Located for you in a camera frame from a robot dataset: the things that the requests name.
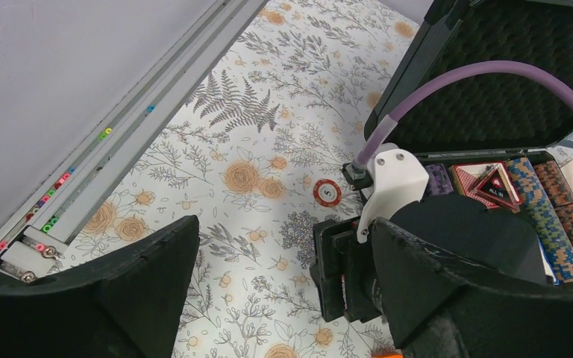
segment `red triangle marker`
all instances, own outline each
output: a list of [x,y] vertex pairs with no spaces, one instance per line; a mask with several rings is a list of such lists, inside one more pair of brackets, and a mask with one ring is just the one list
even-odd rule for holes
[[489,174],[478,182],[473,193],[516,212],[519,211],[517,200],[508,189],[508,178],[506,178],[499,166],[491,169]]

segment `stack of poker chips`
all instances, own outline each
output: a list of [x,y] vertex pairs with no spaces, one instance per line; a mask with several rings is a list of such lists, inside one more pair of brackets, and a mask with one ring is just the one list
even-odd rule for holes
[[449,180],[447,169],[442,164],[430,164],[425,166],[429,174],[429,181],[425,189],[426,196],[447,195],[454,192],[454,186]]
[[534,166],[573,247],[573,192],[554,161]]
[[533,220],[553,273],[561,282],[572,282],[573,247],[535,169],[525,157],[505,164],[509,178],[522,199],[520,207]]

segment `white 3d-printed bracket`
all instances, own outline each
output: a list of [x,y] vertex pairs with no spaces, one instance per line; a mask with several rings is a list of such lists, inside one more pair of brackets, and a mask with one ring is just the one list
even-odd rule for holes
[[368,226],[377,217],[389,219],[405,205],[421,200],[429,180],[423,165],[409,151],[392,149],[371,160],[368,167],[375,184],[357,229],[357,241],[362,244],[368,241]]

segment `orange object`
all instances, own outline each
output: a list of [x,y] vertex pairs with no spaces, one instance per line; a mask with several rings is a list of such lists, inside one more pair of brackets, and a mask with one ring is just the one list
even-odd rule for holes
[[403,358],[403,354],[400,353],[378,354],[376,356],[372,356],[372,358]]

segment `foam lining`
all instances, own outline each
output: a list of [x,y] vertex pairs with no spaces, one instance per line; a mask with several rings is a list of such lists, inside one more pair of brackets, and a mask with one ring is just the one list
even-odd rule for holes
[[[522,0],[469,7],[422,83],[486,60],[529,63],[573,89],[573,7]],[[516,75],[488,74],[434,93],[388,140],[414,153],[544,148],[571,131],[573,112],[546,88]]]

